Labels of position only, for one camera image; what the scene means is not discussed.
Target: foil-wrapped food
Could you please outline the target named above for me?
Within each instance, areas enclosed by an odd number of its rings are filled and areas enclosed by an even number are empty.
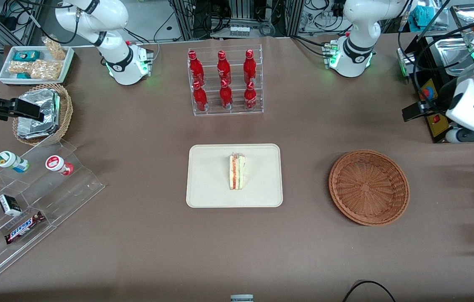
[[[54,89],[40,89],[22,94],[20,99],[38,105],[43,122],[19,118],[17,135],[21,139],[35,139],[54,134],[60,126],[60,95]]]

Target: empty wicker basket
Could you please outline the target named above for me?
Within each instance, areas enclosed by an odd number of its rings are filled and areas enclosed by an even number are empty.
[[[64,137],[64,135],[67,132],[67,129],[69,128],[70,122],[71,122],[71,116],[73,115],[73,104],[71,102],[71,98],[69,94],[67,93],[67,90],[60,84],[42,84],[38,85],[30,91],[34,90],[40,90],[40,89],[54,89],[58,94],[60,94],[60,128],[56,131],[53,136],[55,136],[58,139],[61,139]],[[21,143],[26,143],[31,146],[35,146],[38,143],[40,143],[42,140],[46,139],[47,137],[44,138],[37,138],[37,139],[28,139],[24,140],[20,138],[17,135],[17,126],[18,126],[18,118],[13,119],[13,135],[15,135],[15,138],[20,141]]]
[[[343,214],[367,226],[394,222],[410,199],[401,168],[373,150],[352,151],[340,157],[330,171],[329,190]]]

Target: yogurt bottle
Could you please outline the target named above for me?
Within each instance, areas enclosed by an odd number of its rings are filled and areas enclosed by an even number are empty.
[[[74,167],[71,163],[64,161],[63,158],[57,155],[47,158],[45,166],[47,169],[53,172],[58,172],[64,176],[68,176],[69,174],[73,173],[74,170]]]
[[[0,153],[0,167],[23,173],[30,168],[30,163],[27,160],[21,159],[13,152],[2,151]]]

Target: sandwich slice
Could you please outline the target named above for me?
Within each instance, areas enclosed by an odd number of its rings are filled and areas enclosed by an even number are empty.
[[[229,156],[229,189],[241,190],[244,187],[244,164],[246,157],[242,153]]]

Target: snickers bar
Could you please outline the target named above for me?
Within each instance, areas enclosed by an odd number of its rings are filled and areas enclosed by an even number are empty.
[[[14,242],[15,240],[19,239],[28,231],[30,231],[32,228],[34,228],[40,221],[45,220],[45,217],[41,212],[37,212],[34,216],[30,217],[24,224],[20,225],[18,228],[13,230],[13,232],[9,233],[9,235],[5,235],[5,242],[6,244],[10,244]]]
[[[4,214],[10,216],[18,216],[23,211],[21,211],[21,207],[17,204],[15,198],[2,194],[0,195],[0,206],[2,207]]]

